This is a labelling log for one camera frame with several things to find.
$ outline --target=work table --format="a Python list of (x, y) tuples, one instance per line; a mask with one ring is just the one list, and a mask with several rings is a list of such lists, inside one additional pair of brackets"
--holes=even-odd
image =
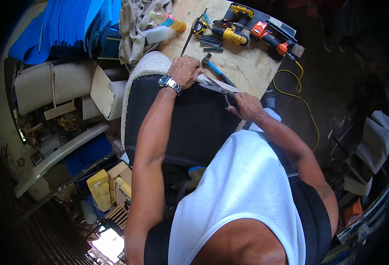
[[(181, 19), (187, 23), (187, 29), (179, 36), (161, 42), (157, 50), (164, 53), (171, 60), (181, 54), (182, 48), (186, 43), (192, 27), (193, 21), (200, 17), (205, 10), (211, 22), (220, 20), (224, 17), (227, 9), (232, 2), (225, 0), (198, 0), (198, 1), (177, 1), (171, 14), (176, 19)], [(245, 35), (249, 35), (248, 30), (243, 30)], [(207, 55), (203, 51), (204, 47), (196, 40), (197, 36), (192, 35), (184, 55), (189, 55), (200, 61)], [(270, 58), (265, 50), (267, 45), (264, 42), (250, 40), (245, 47), (236, 45), (232, 42), (223, 41), (223, 53), (211, 52), (210, 61), (217, 66), (235, 86), (251, 95), (261, 98), (269, 84), (271, 83), (281, 62), (276, 62)], [(210, 69), (205, 70), (205, 74), (211, 78), (219, 79)]]

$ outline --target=power cord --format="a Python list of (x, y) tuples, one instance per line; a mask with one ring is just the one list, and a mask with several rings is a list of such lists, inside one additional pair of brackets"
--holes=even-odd
[[(299, 68), (300, 68), (300, 70), (301, 70), (300, 77), (298, 77), (298, 76), (297, 76), (295, 73), (293, 73), (292, 71), (289, 71), (289, 70), (286, 70), (286, 69), (278, 70), (278, 71), (275, 73), (275, 75), (277, 75), (279, 72), (289, 72), (289, 73), (291, 73), (292, 75), (294, 75), (294, 77), (296, 77), (296, 79), (298, 80), (298, 83), (296, 84), (296, 91), (297, 91), (298, 93), (300, 93), (300, 92), (302, 91), (302, 84), (301, 84), (300, 80), (301, 80), (302, 77), (303, 77), (303, 67), (298, 63), (298, 61), (296, 61), (296, 60), (294, 59), (294, 57), (293, 57), (291, 54), (288, 53), (287, 55), (289, 55), (288, 57), (289, 57), (292, 61), (294, 61), (294, 62), (299, 66)], [(317, 143), (315, 144), (315, 147), (314, 147), (314, 149), (312, 150), (312, 151), (314, 152), (315, 149), (316, 149), (317, 146), (318, 146), (318, 143), (319, 143), (319, 129), (318, 129), (317, 123), (315, 122), (314, 116), (312, 115), (311, 109), (309, 108), (308, 103), (307, 103), (303, 98), (299, 97), (298, 95), (286, 93), (286, 92), (283, 92), (283, 91), (281, 91), (280, 89), (278, 89), (278, 87), (275, 85), (275, 75), (274, 75), (274, 78), (272, 79), (272, 84), (274, 85), (275, 89), (276, 89), (278, 92), (280, 92), (280, 93), (282, 93), (282, 94), (284, 94), (284, 95), (287, 95), (287, 96), (292, 96), (292, 97), (295, 97), (295, 98), (299, 98), (299, 99), (301, 99), (301, 100), (303, 101), (303, 103), (305, 103), (306, 106), (308, 107), (309, 114), (311, 115), (312, 121), (314, 122), (315, 128), (317, 129), (317, 134), (318, 134)]]

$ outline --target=plastic bottle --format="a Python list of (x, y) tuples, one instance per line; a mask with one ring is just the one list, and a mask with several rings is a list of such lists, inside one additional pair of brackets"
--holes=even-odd
[(157, 24), (164, 25), (164, 26), (171, 28), (175, 31), (185, 31), (186, 30), (187, 25), (184, 21), (179, 20), (179, 19), (175, 19), (173, 15), (168, 14), (166, 12), (150, 11), (148, 13), (148, 15)]

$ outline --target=man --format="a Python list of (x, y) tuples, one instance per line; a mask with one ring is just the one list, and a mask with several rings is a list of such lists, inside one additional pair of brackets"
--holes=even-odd
[[(253, 122), (250, 129), (228, 138), (196, 190), (172, 219), (164, 218), (161, 164), (174, 102), (180, 87), (190, 88), (201, 73), (199, 60), (175, 58), (168, 71), (173, 81), (159, 90), (139, 130), (125, 228), (130, 265), (319, 264), (337, 228), (334, 193), (310, 148), (247, 93), (235, 94), (240, 111), (229, 111)], [(268, 141), (298, 178), (287, 177)]]

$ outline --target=claw hammer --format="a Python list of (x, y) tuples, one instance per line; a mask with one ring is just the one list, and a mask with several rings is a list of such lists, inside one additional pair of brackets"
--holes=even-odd
[(210, 61), (209, 58), (212, 56), (212, 54), (208, 53), (203, 59), (202, 59), (202, 68), (205, 68), (205, 64), (208, 65), (221, 79), (229, 84), (232, 87), (235, 87), (234, 83), (231, 82), (228, 77), (226, 77), (215, 65), (213, 65)]

